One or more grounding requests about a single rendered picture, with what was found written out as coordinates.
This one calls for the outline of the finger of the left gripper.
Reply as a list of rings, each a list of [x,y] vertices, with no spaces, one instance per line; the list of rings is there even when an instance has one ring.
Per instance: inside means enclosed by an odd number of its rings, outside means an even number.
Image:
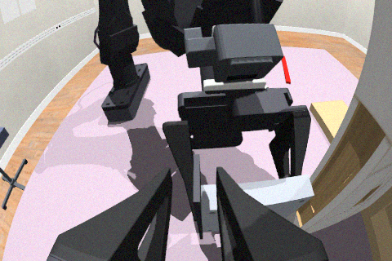
[[[197,221],[194,212],[194,157],[189,132],[189,121],[164,122],[163,133],[184,180],[194,221]]]
[[[269,143],[269,150],[279,179],[302,174],[310,134],[310,124],[311,116],[309,111],[292,112]]]

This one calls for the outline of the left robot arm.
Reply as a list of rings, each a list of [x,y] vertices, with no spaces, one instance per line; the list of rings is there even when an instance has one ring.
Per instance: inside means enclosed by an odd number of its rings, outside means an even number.
[[[98,1],[100,62],[114,80],[101,107],[126,109],[148,64],[132,58],[140,35],[128,0]],[[153,40],[177,57],[186,54],[189,69],[212,66],[215,82],[223,83],[262,79],[284,57],[270,24],[283,0],[263,1],[266,23],[249,24],[247,0],[141,0]]]

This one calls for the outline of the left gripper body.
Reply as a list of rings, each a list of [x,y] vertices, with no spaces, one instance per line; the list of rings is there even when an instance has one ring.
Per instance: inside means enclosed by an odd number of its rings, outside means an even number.
[[[242,131],[276,134],[292,112],[309,111],[306,105],[291,106],[288,88],[265,88],[264,78],[215,82],[212,66],[200,67],[200,76],[202,91],[177,96],[179,118],[189,121],[192,149],[237,147]]]

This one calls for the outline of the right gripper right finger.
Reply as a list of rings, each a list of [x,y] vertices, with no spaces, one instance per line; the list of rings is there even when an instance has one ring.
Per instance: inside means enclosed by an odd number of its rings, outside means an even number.
[[[328,261],[322,241],[244,192],[216,168],[222,261]]]

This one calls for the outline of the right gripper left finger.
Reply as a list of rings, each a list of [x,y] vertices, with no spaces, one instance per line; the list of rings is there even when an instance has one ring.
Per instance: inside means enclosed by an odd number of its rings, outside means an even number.
[[[164,168],[140,191],[59,234],[50,254],[66,261],[165,261],[171,208],[172,174]]]

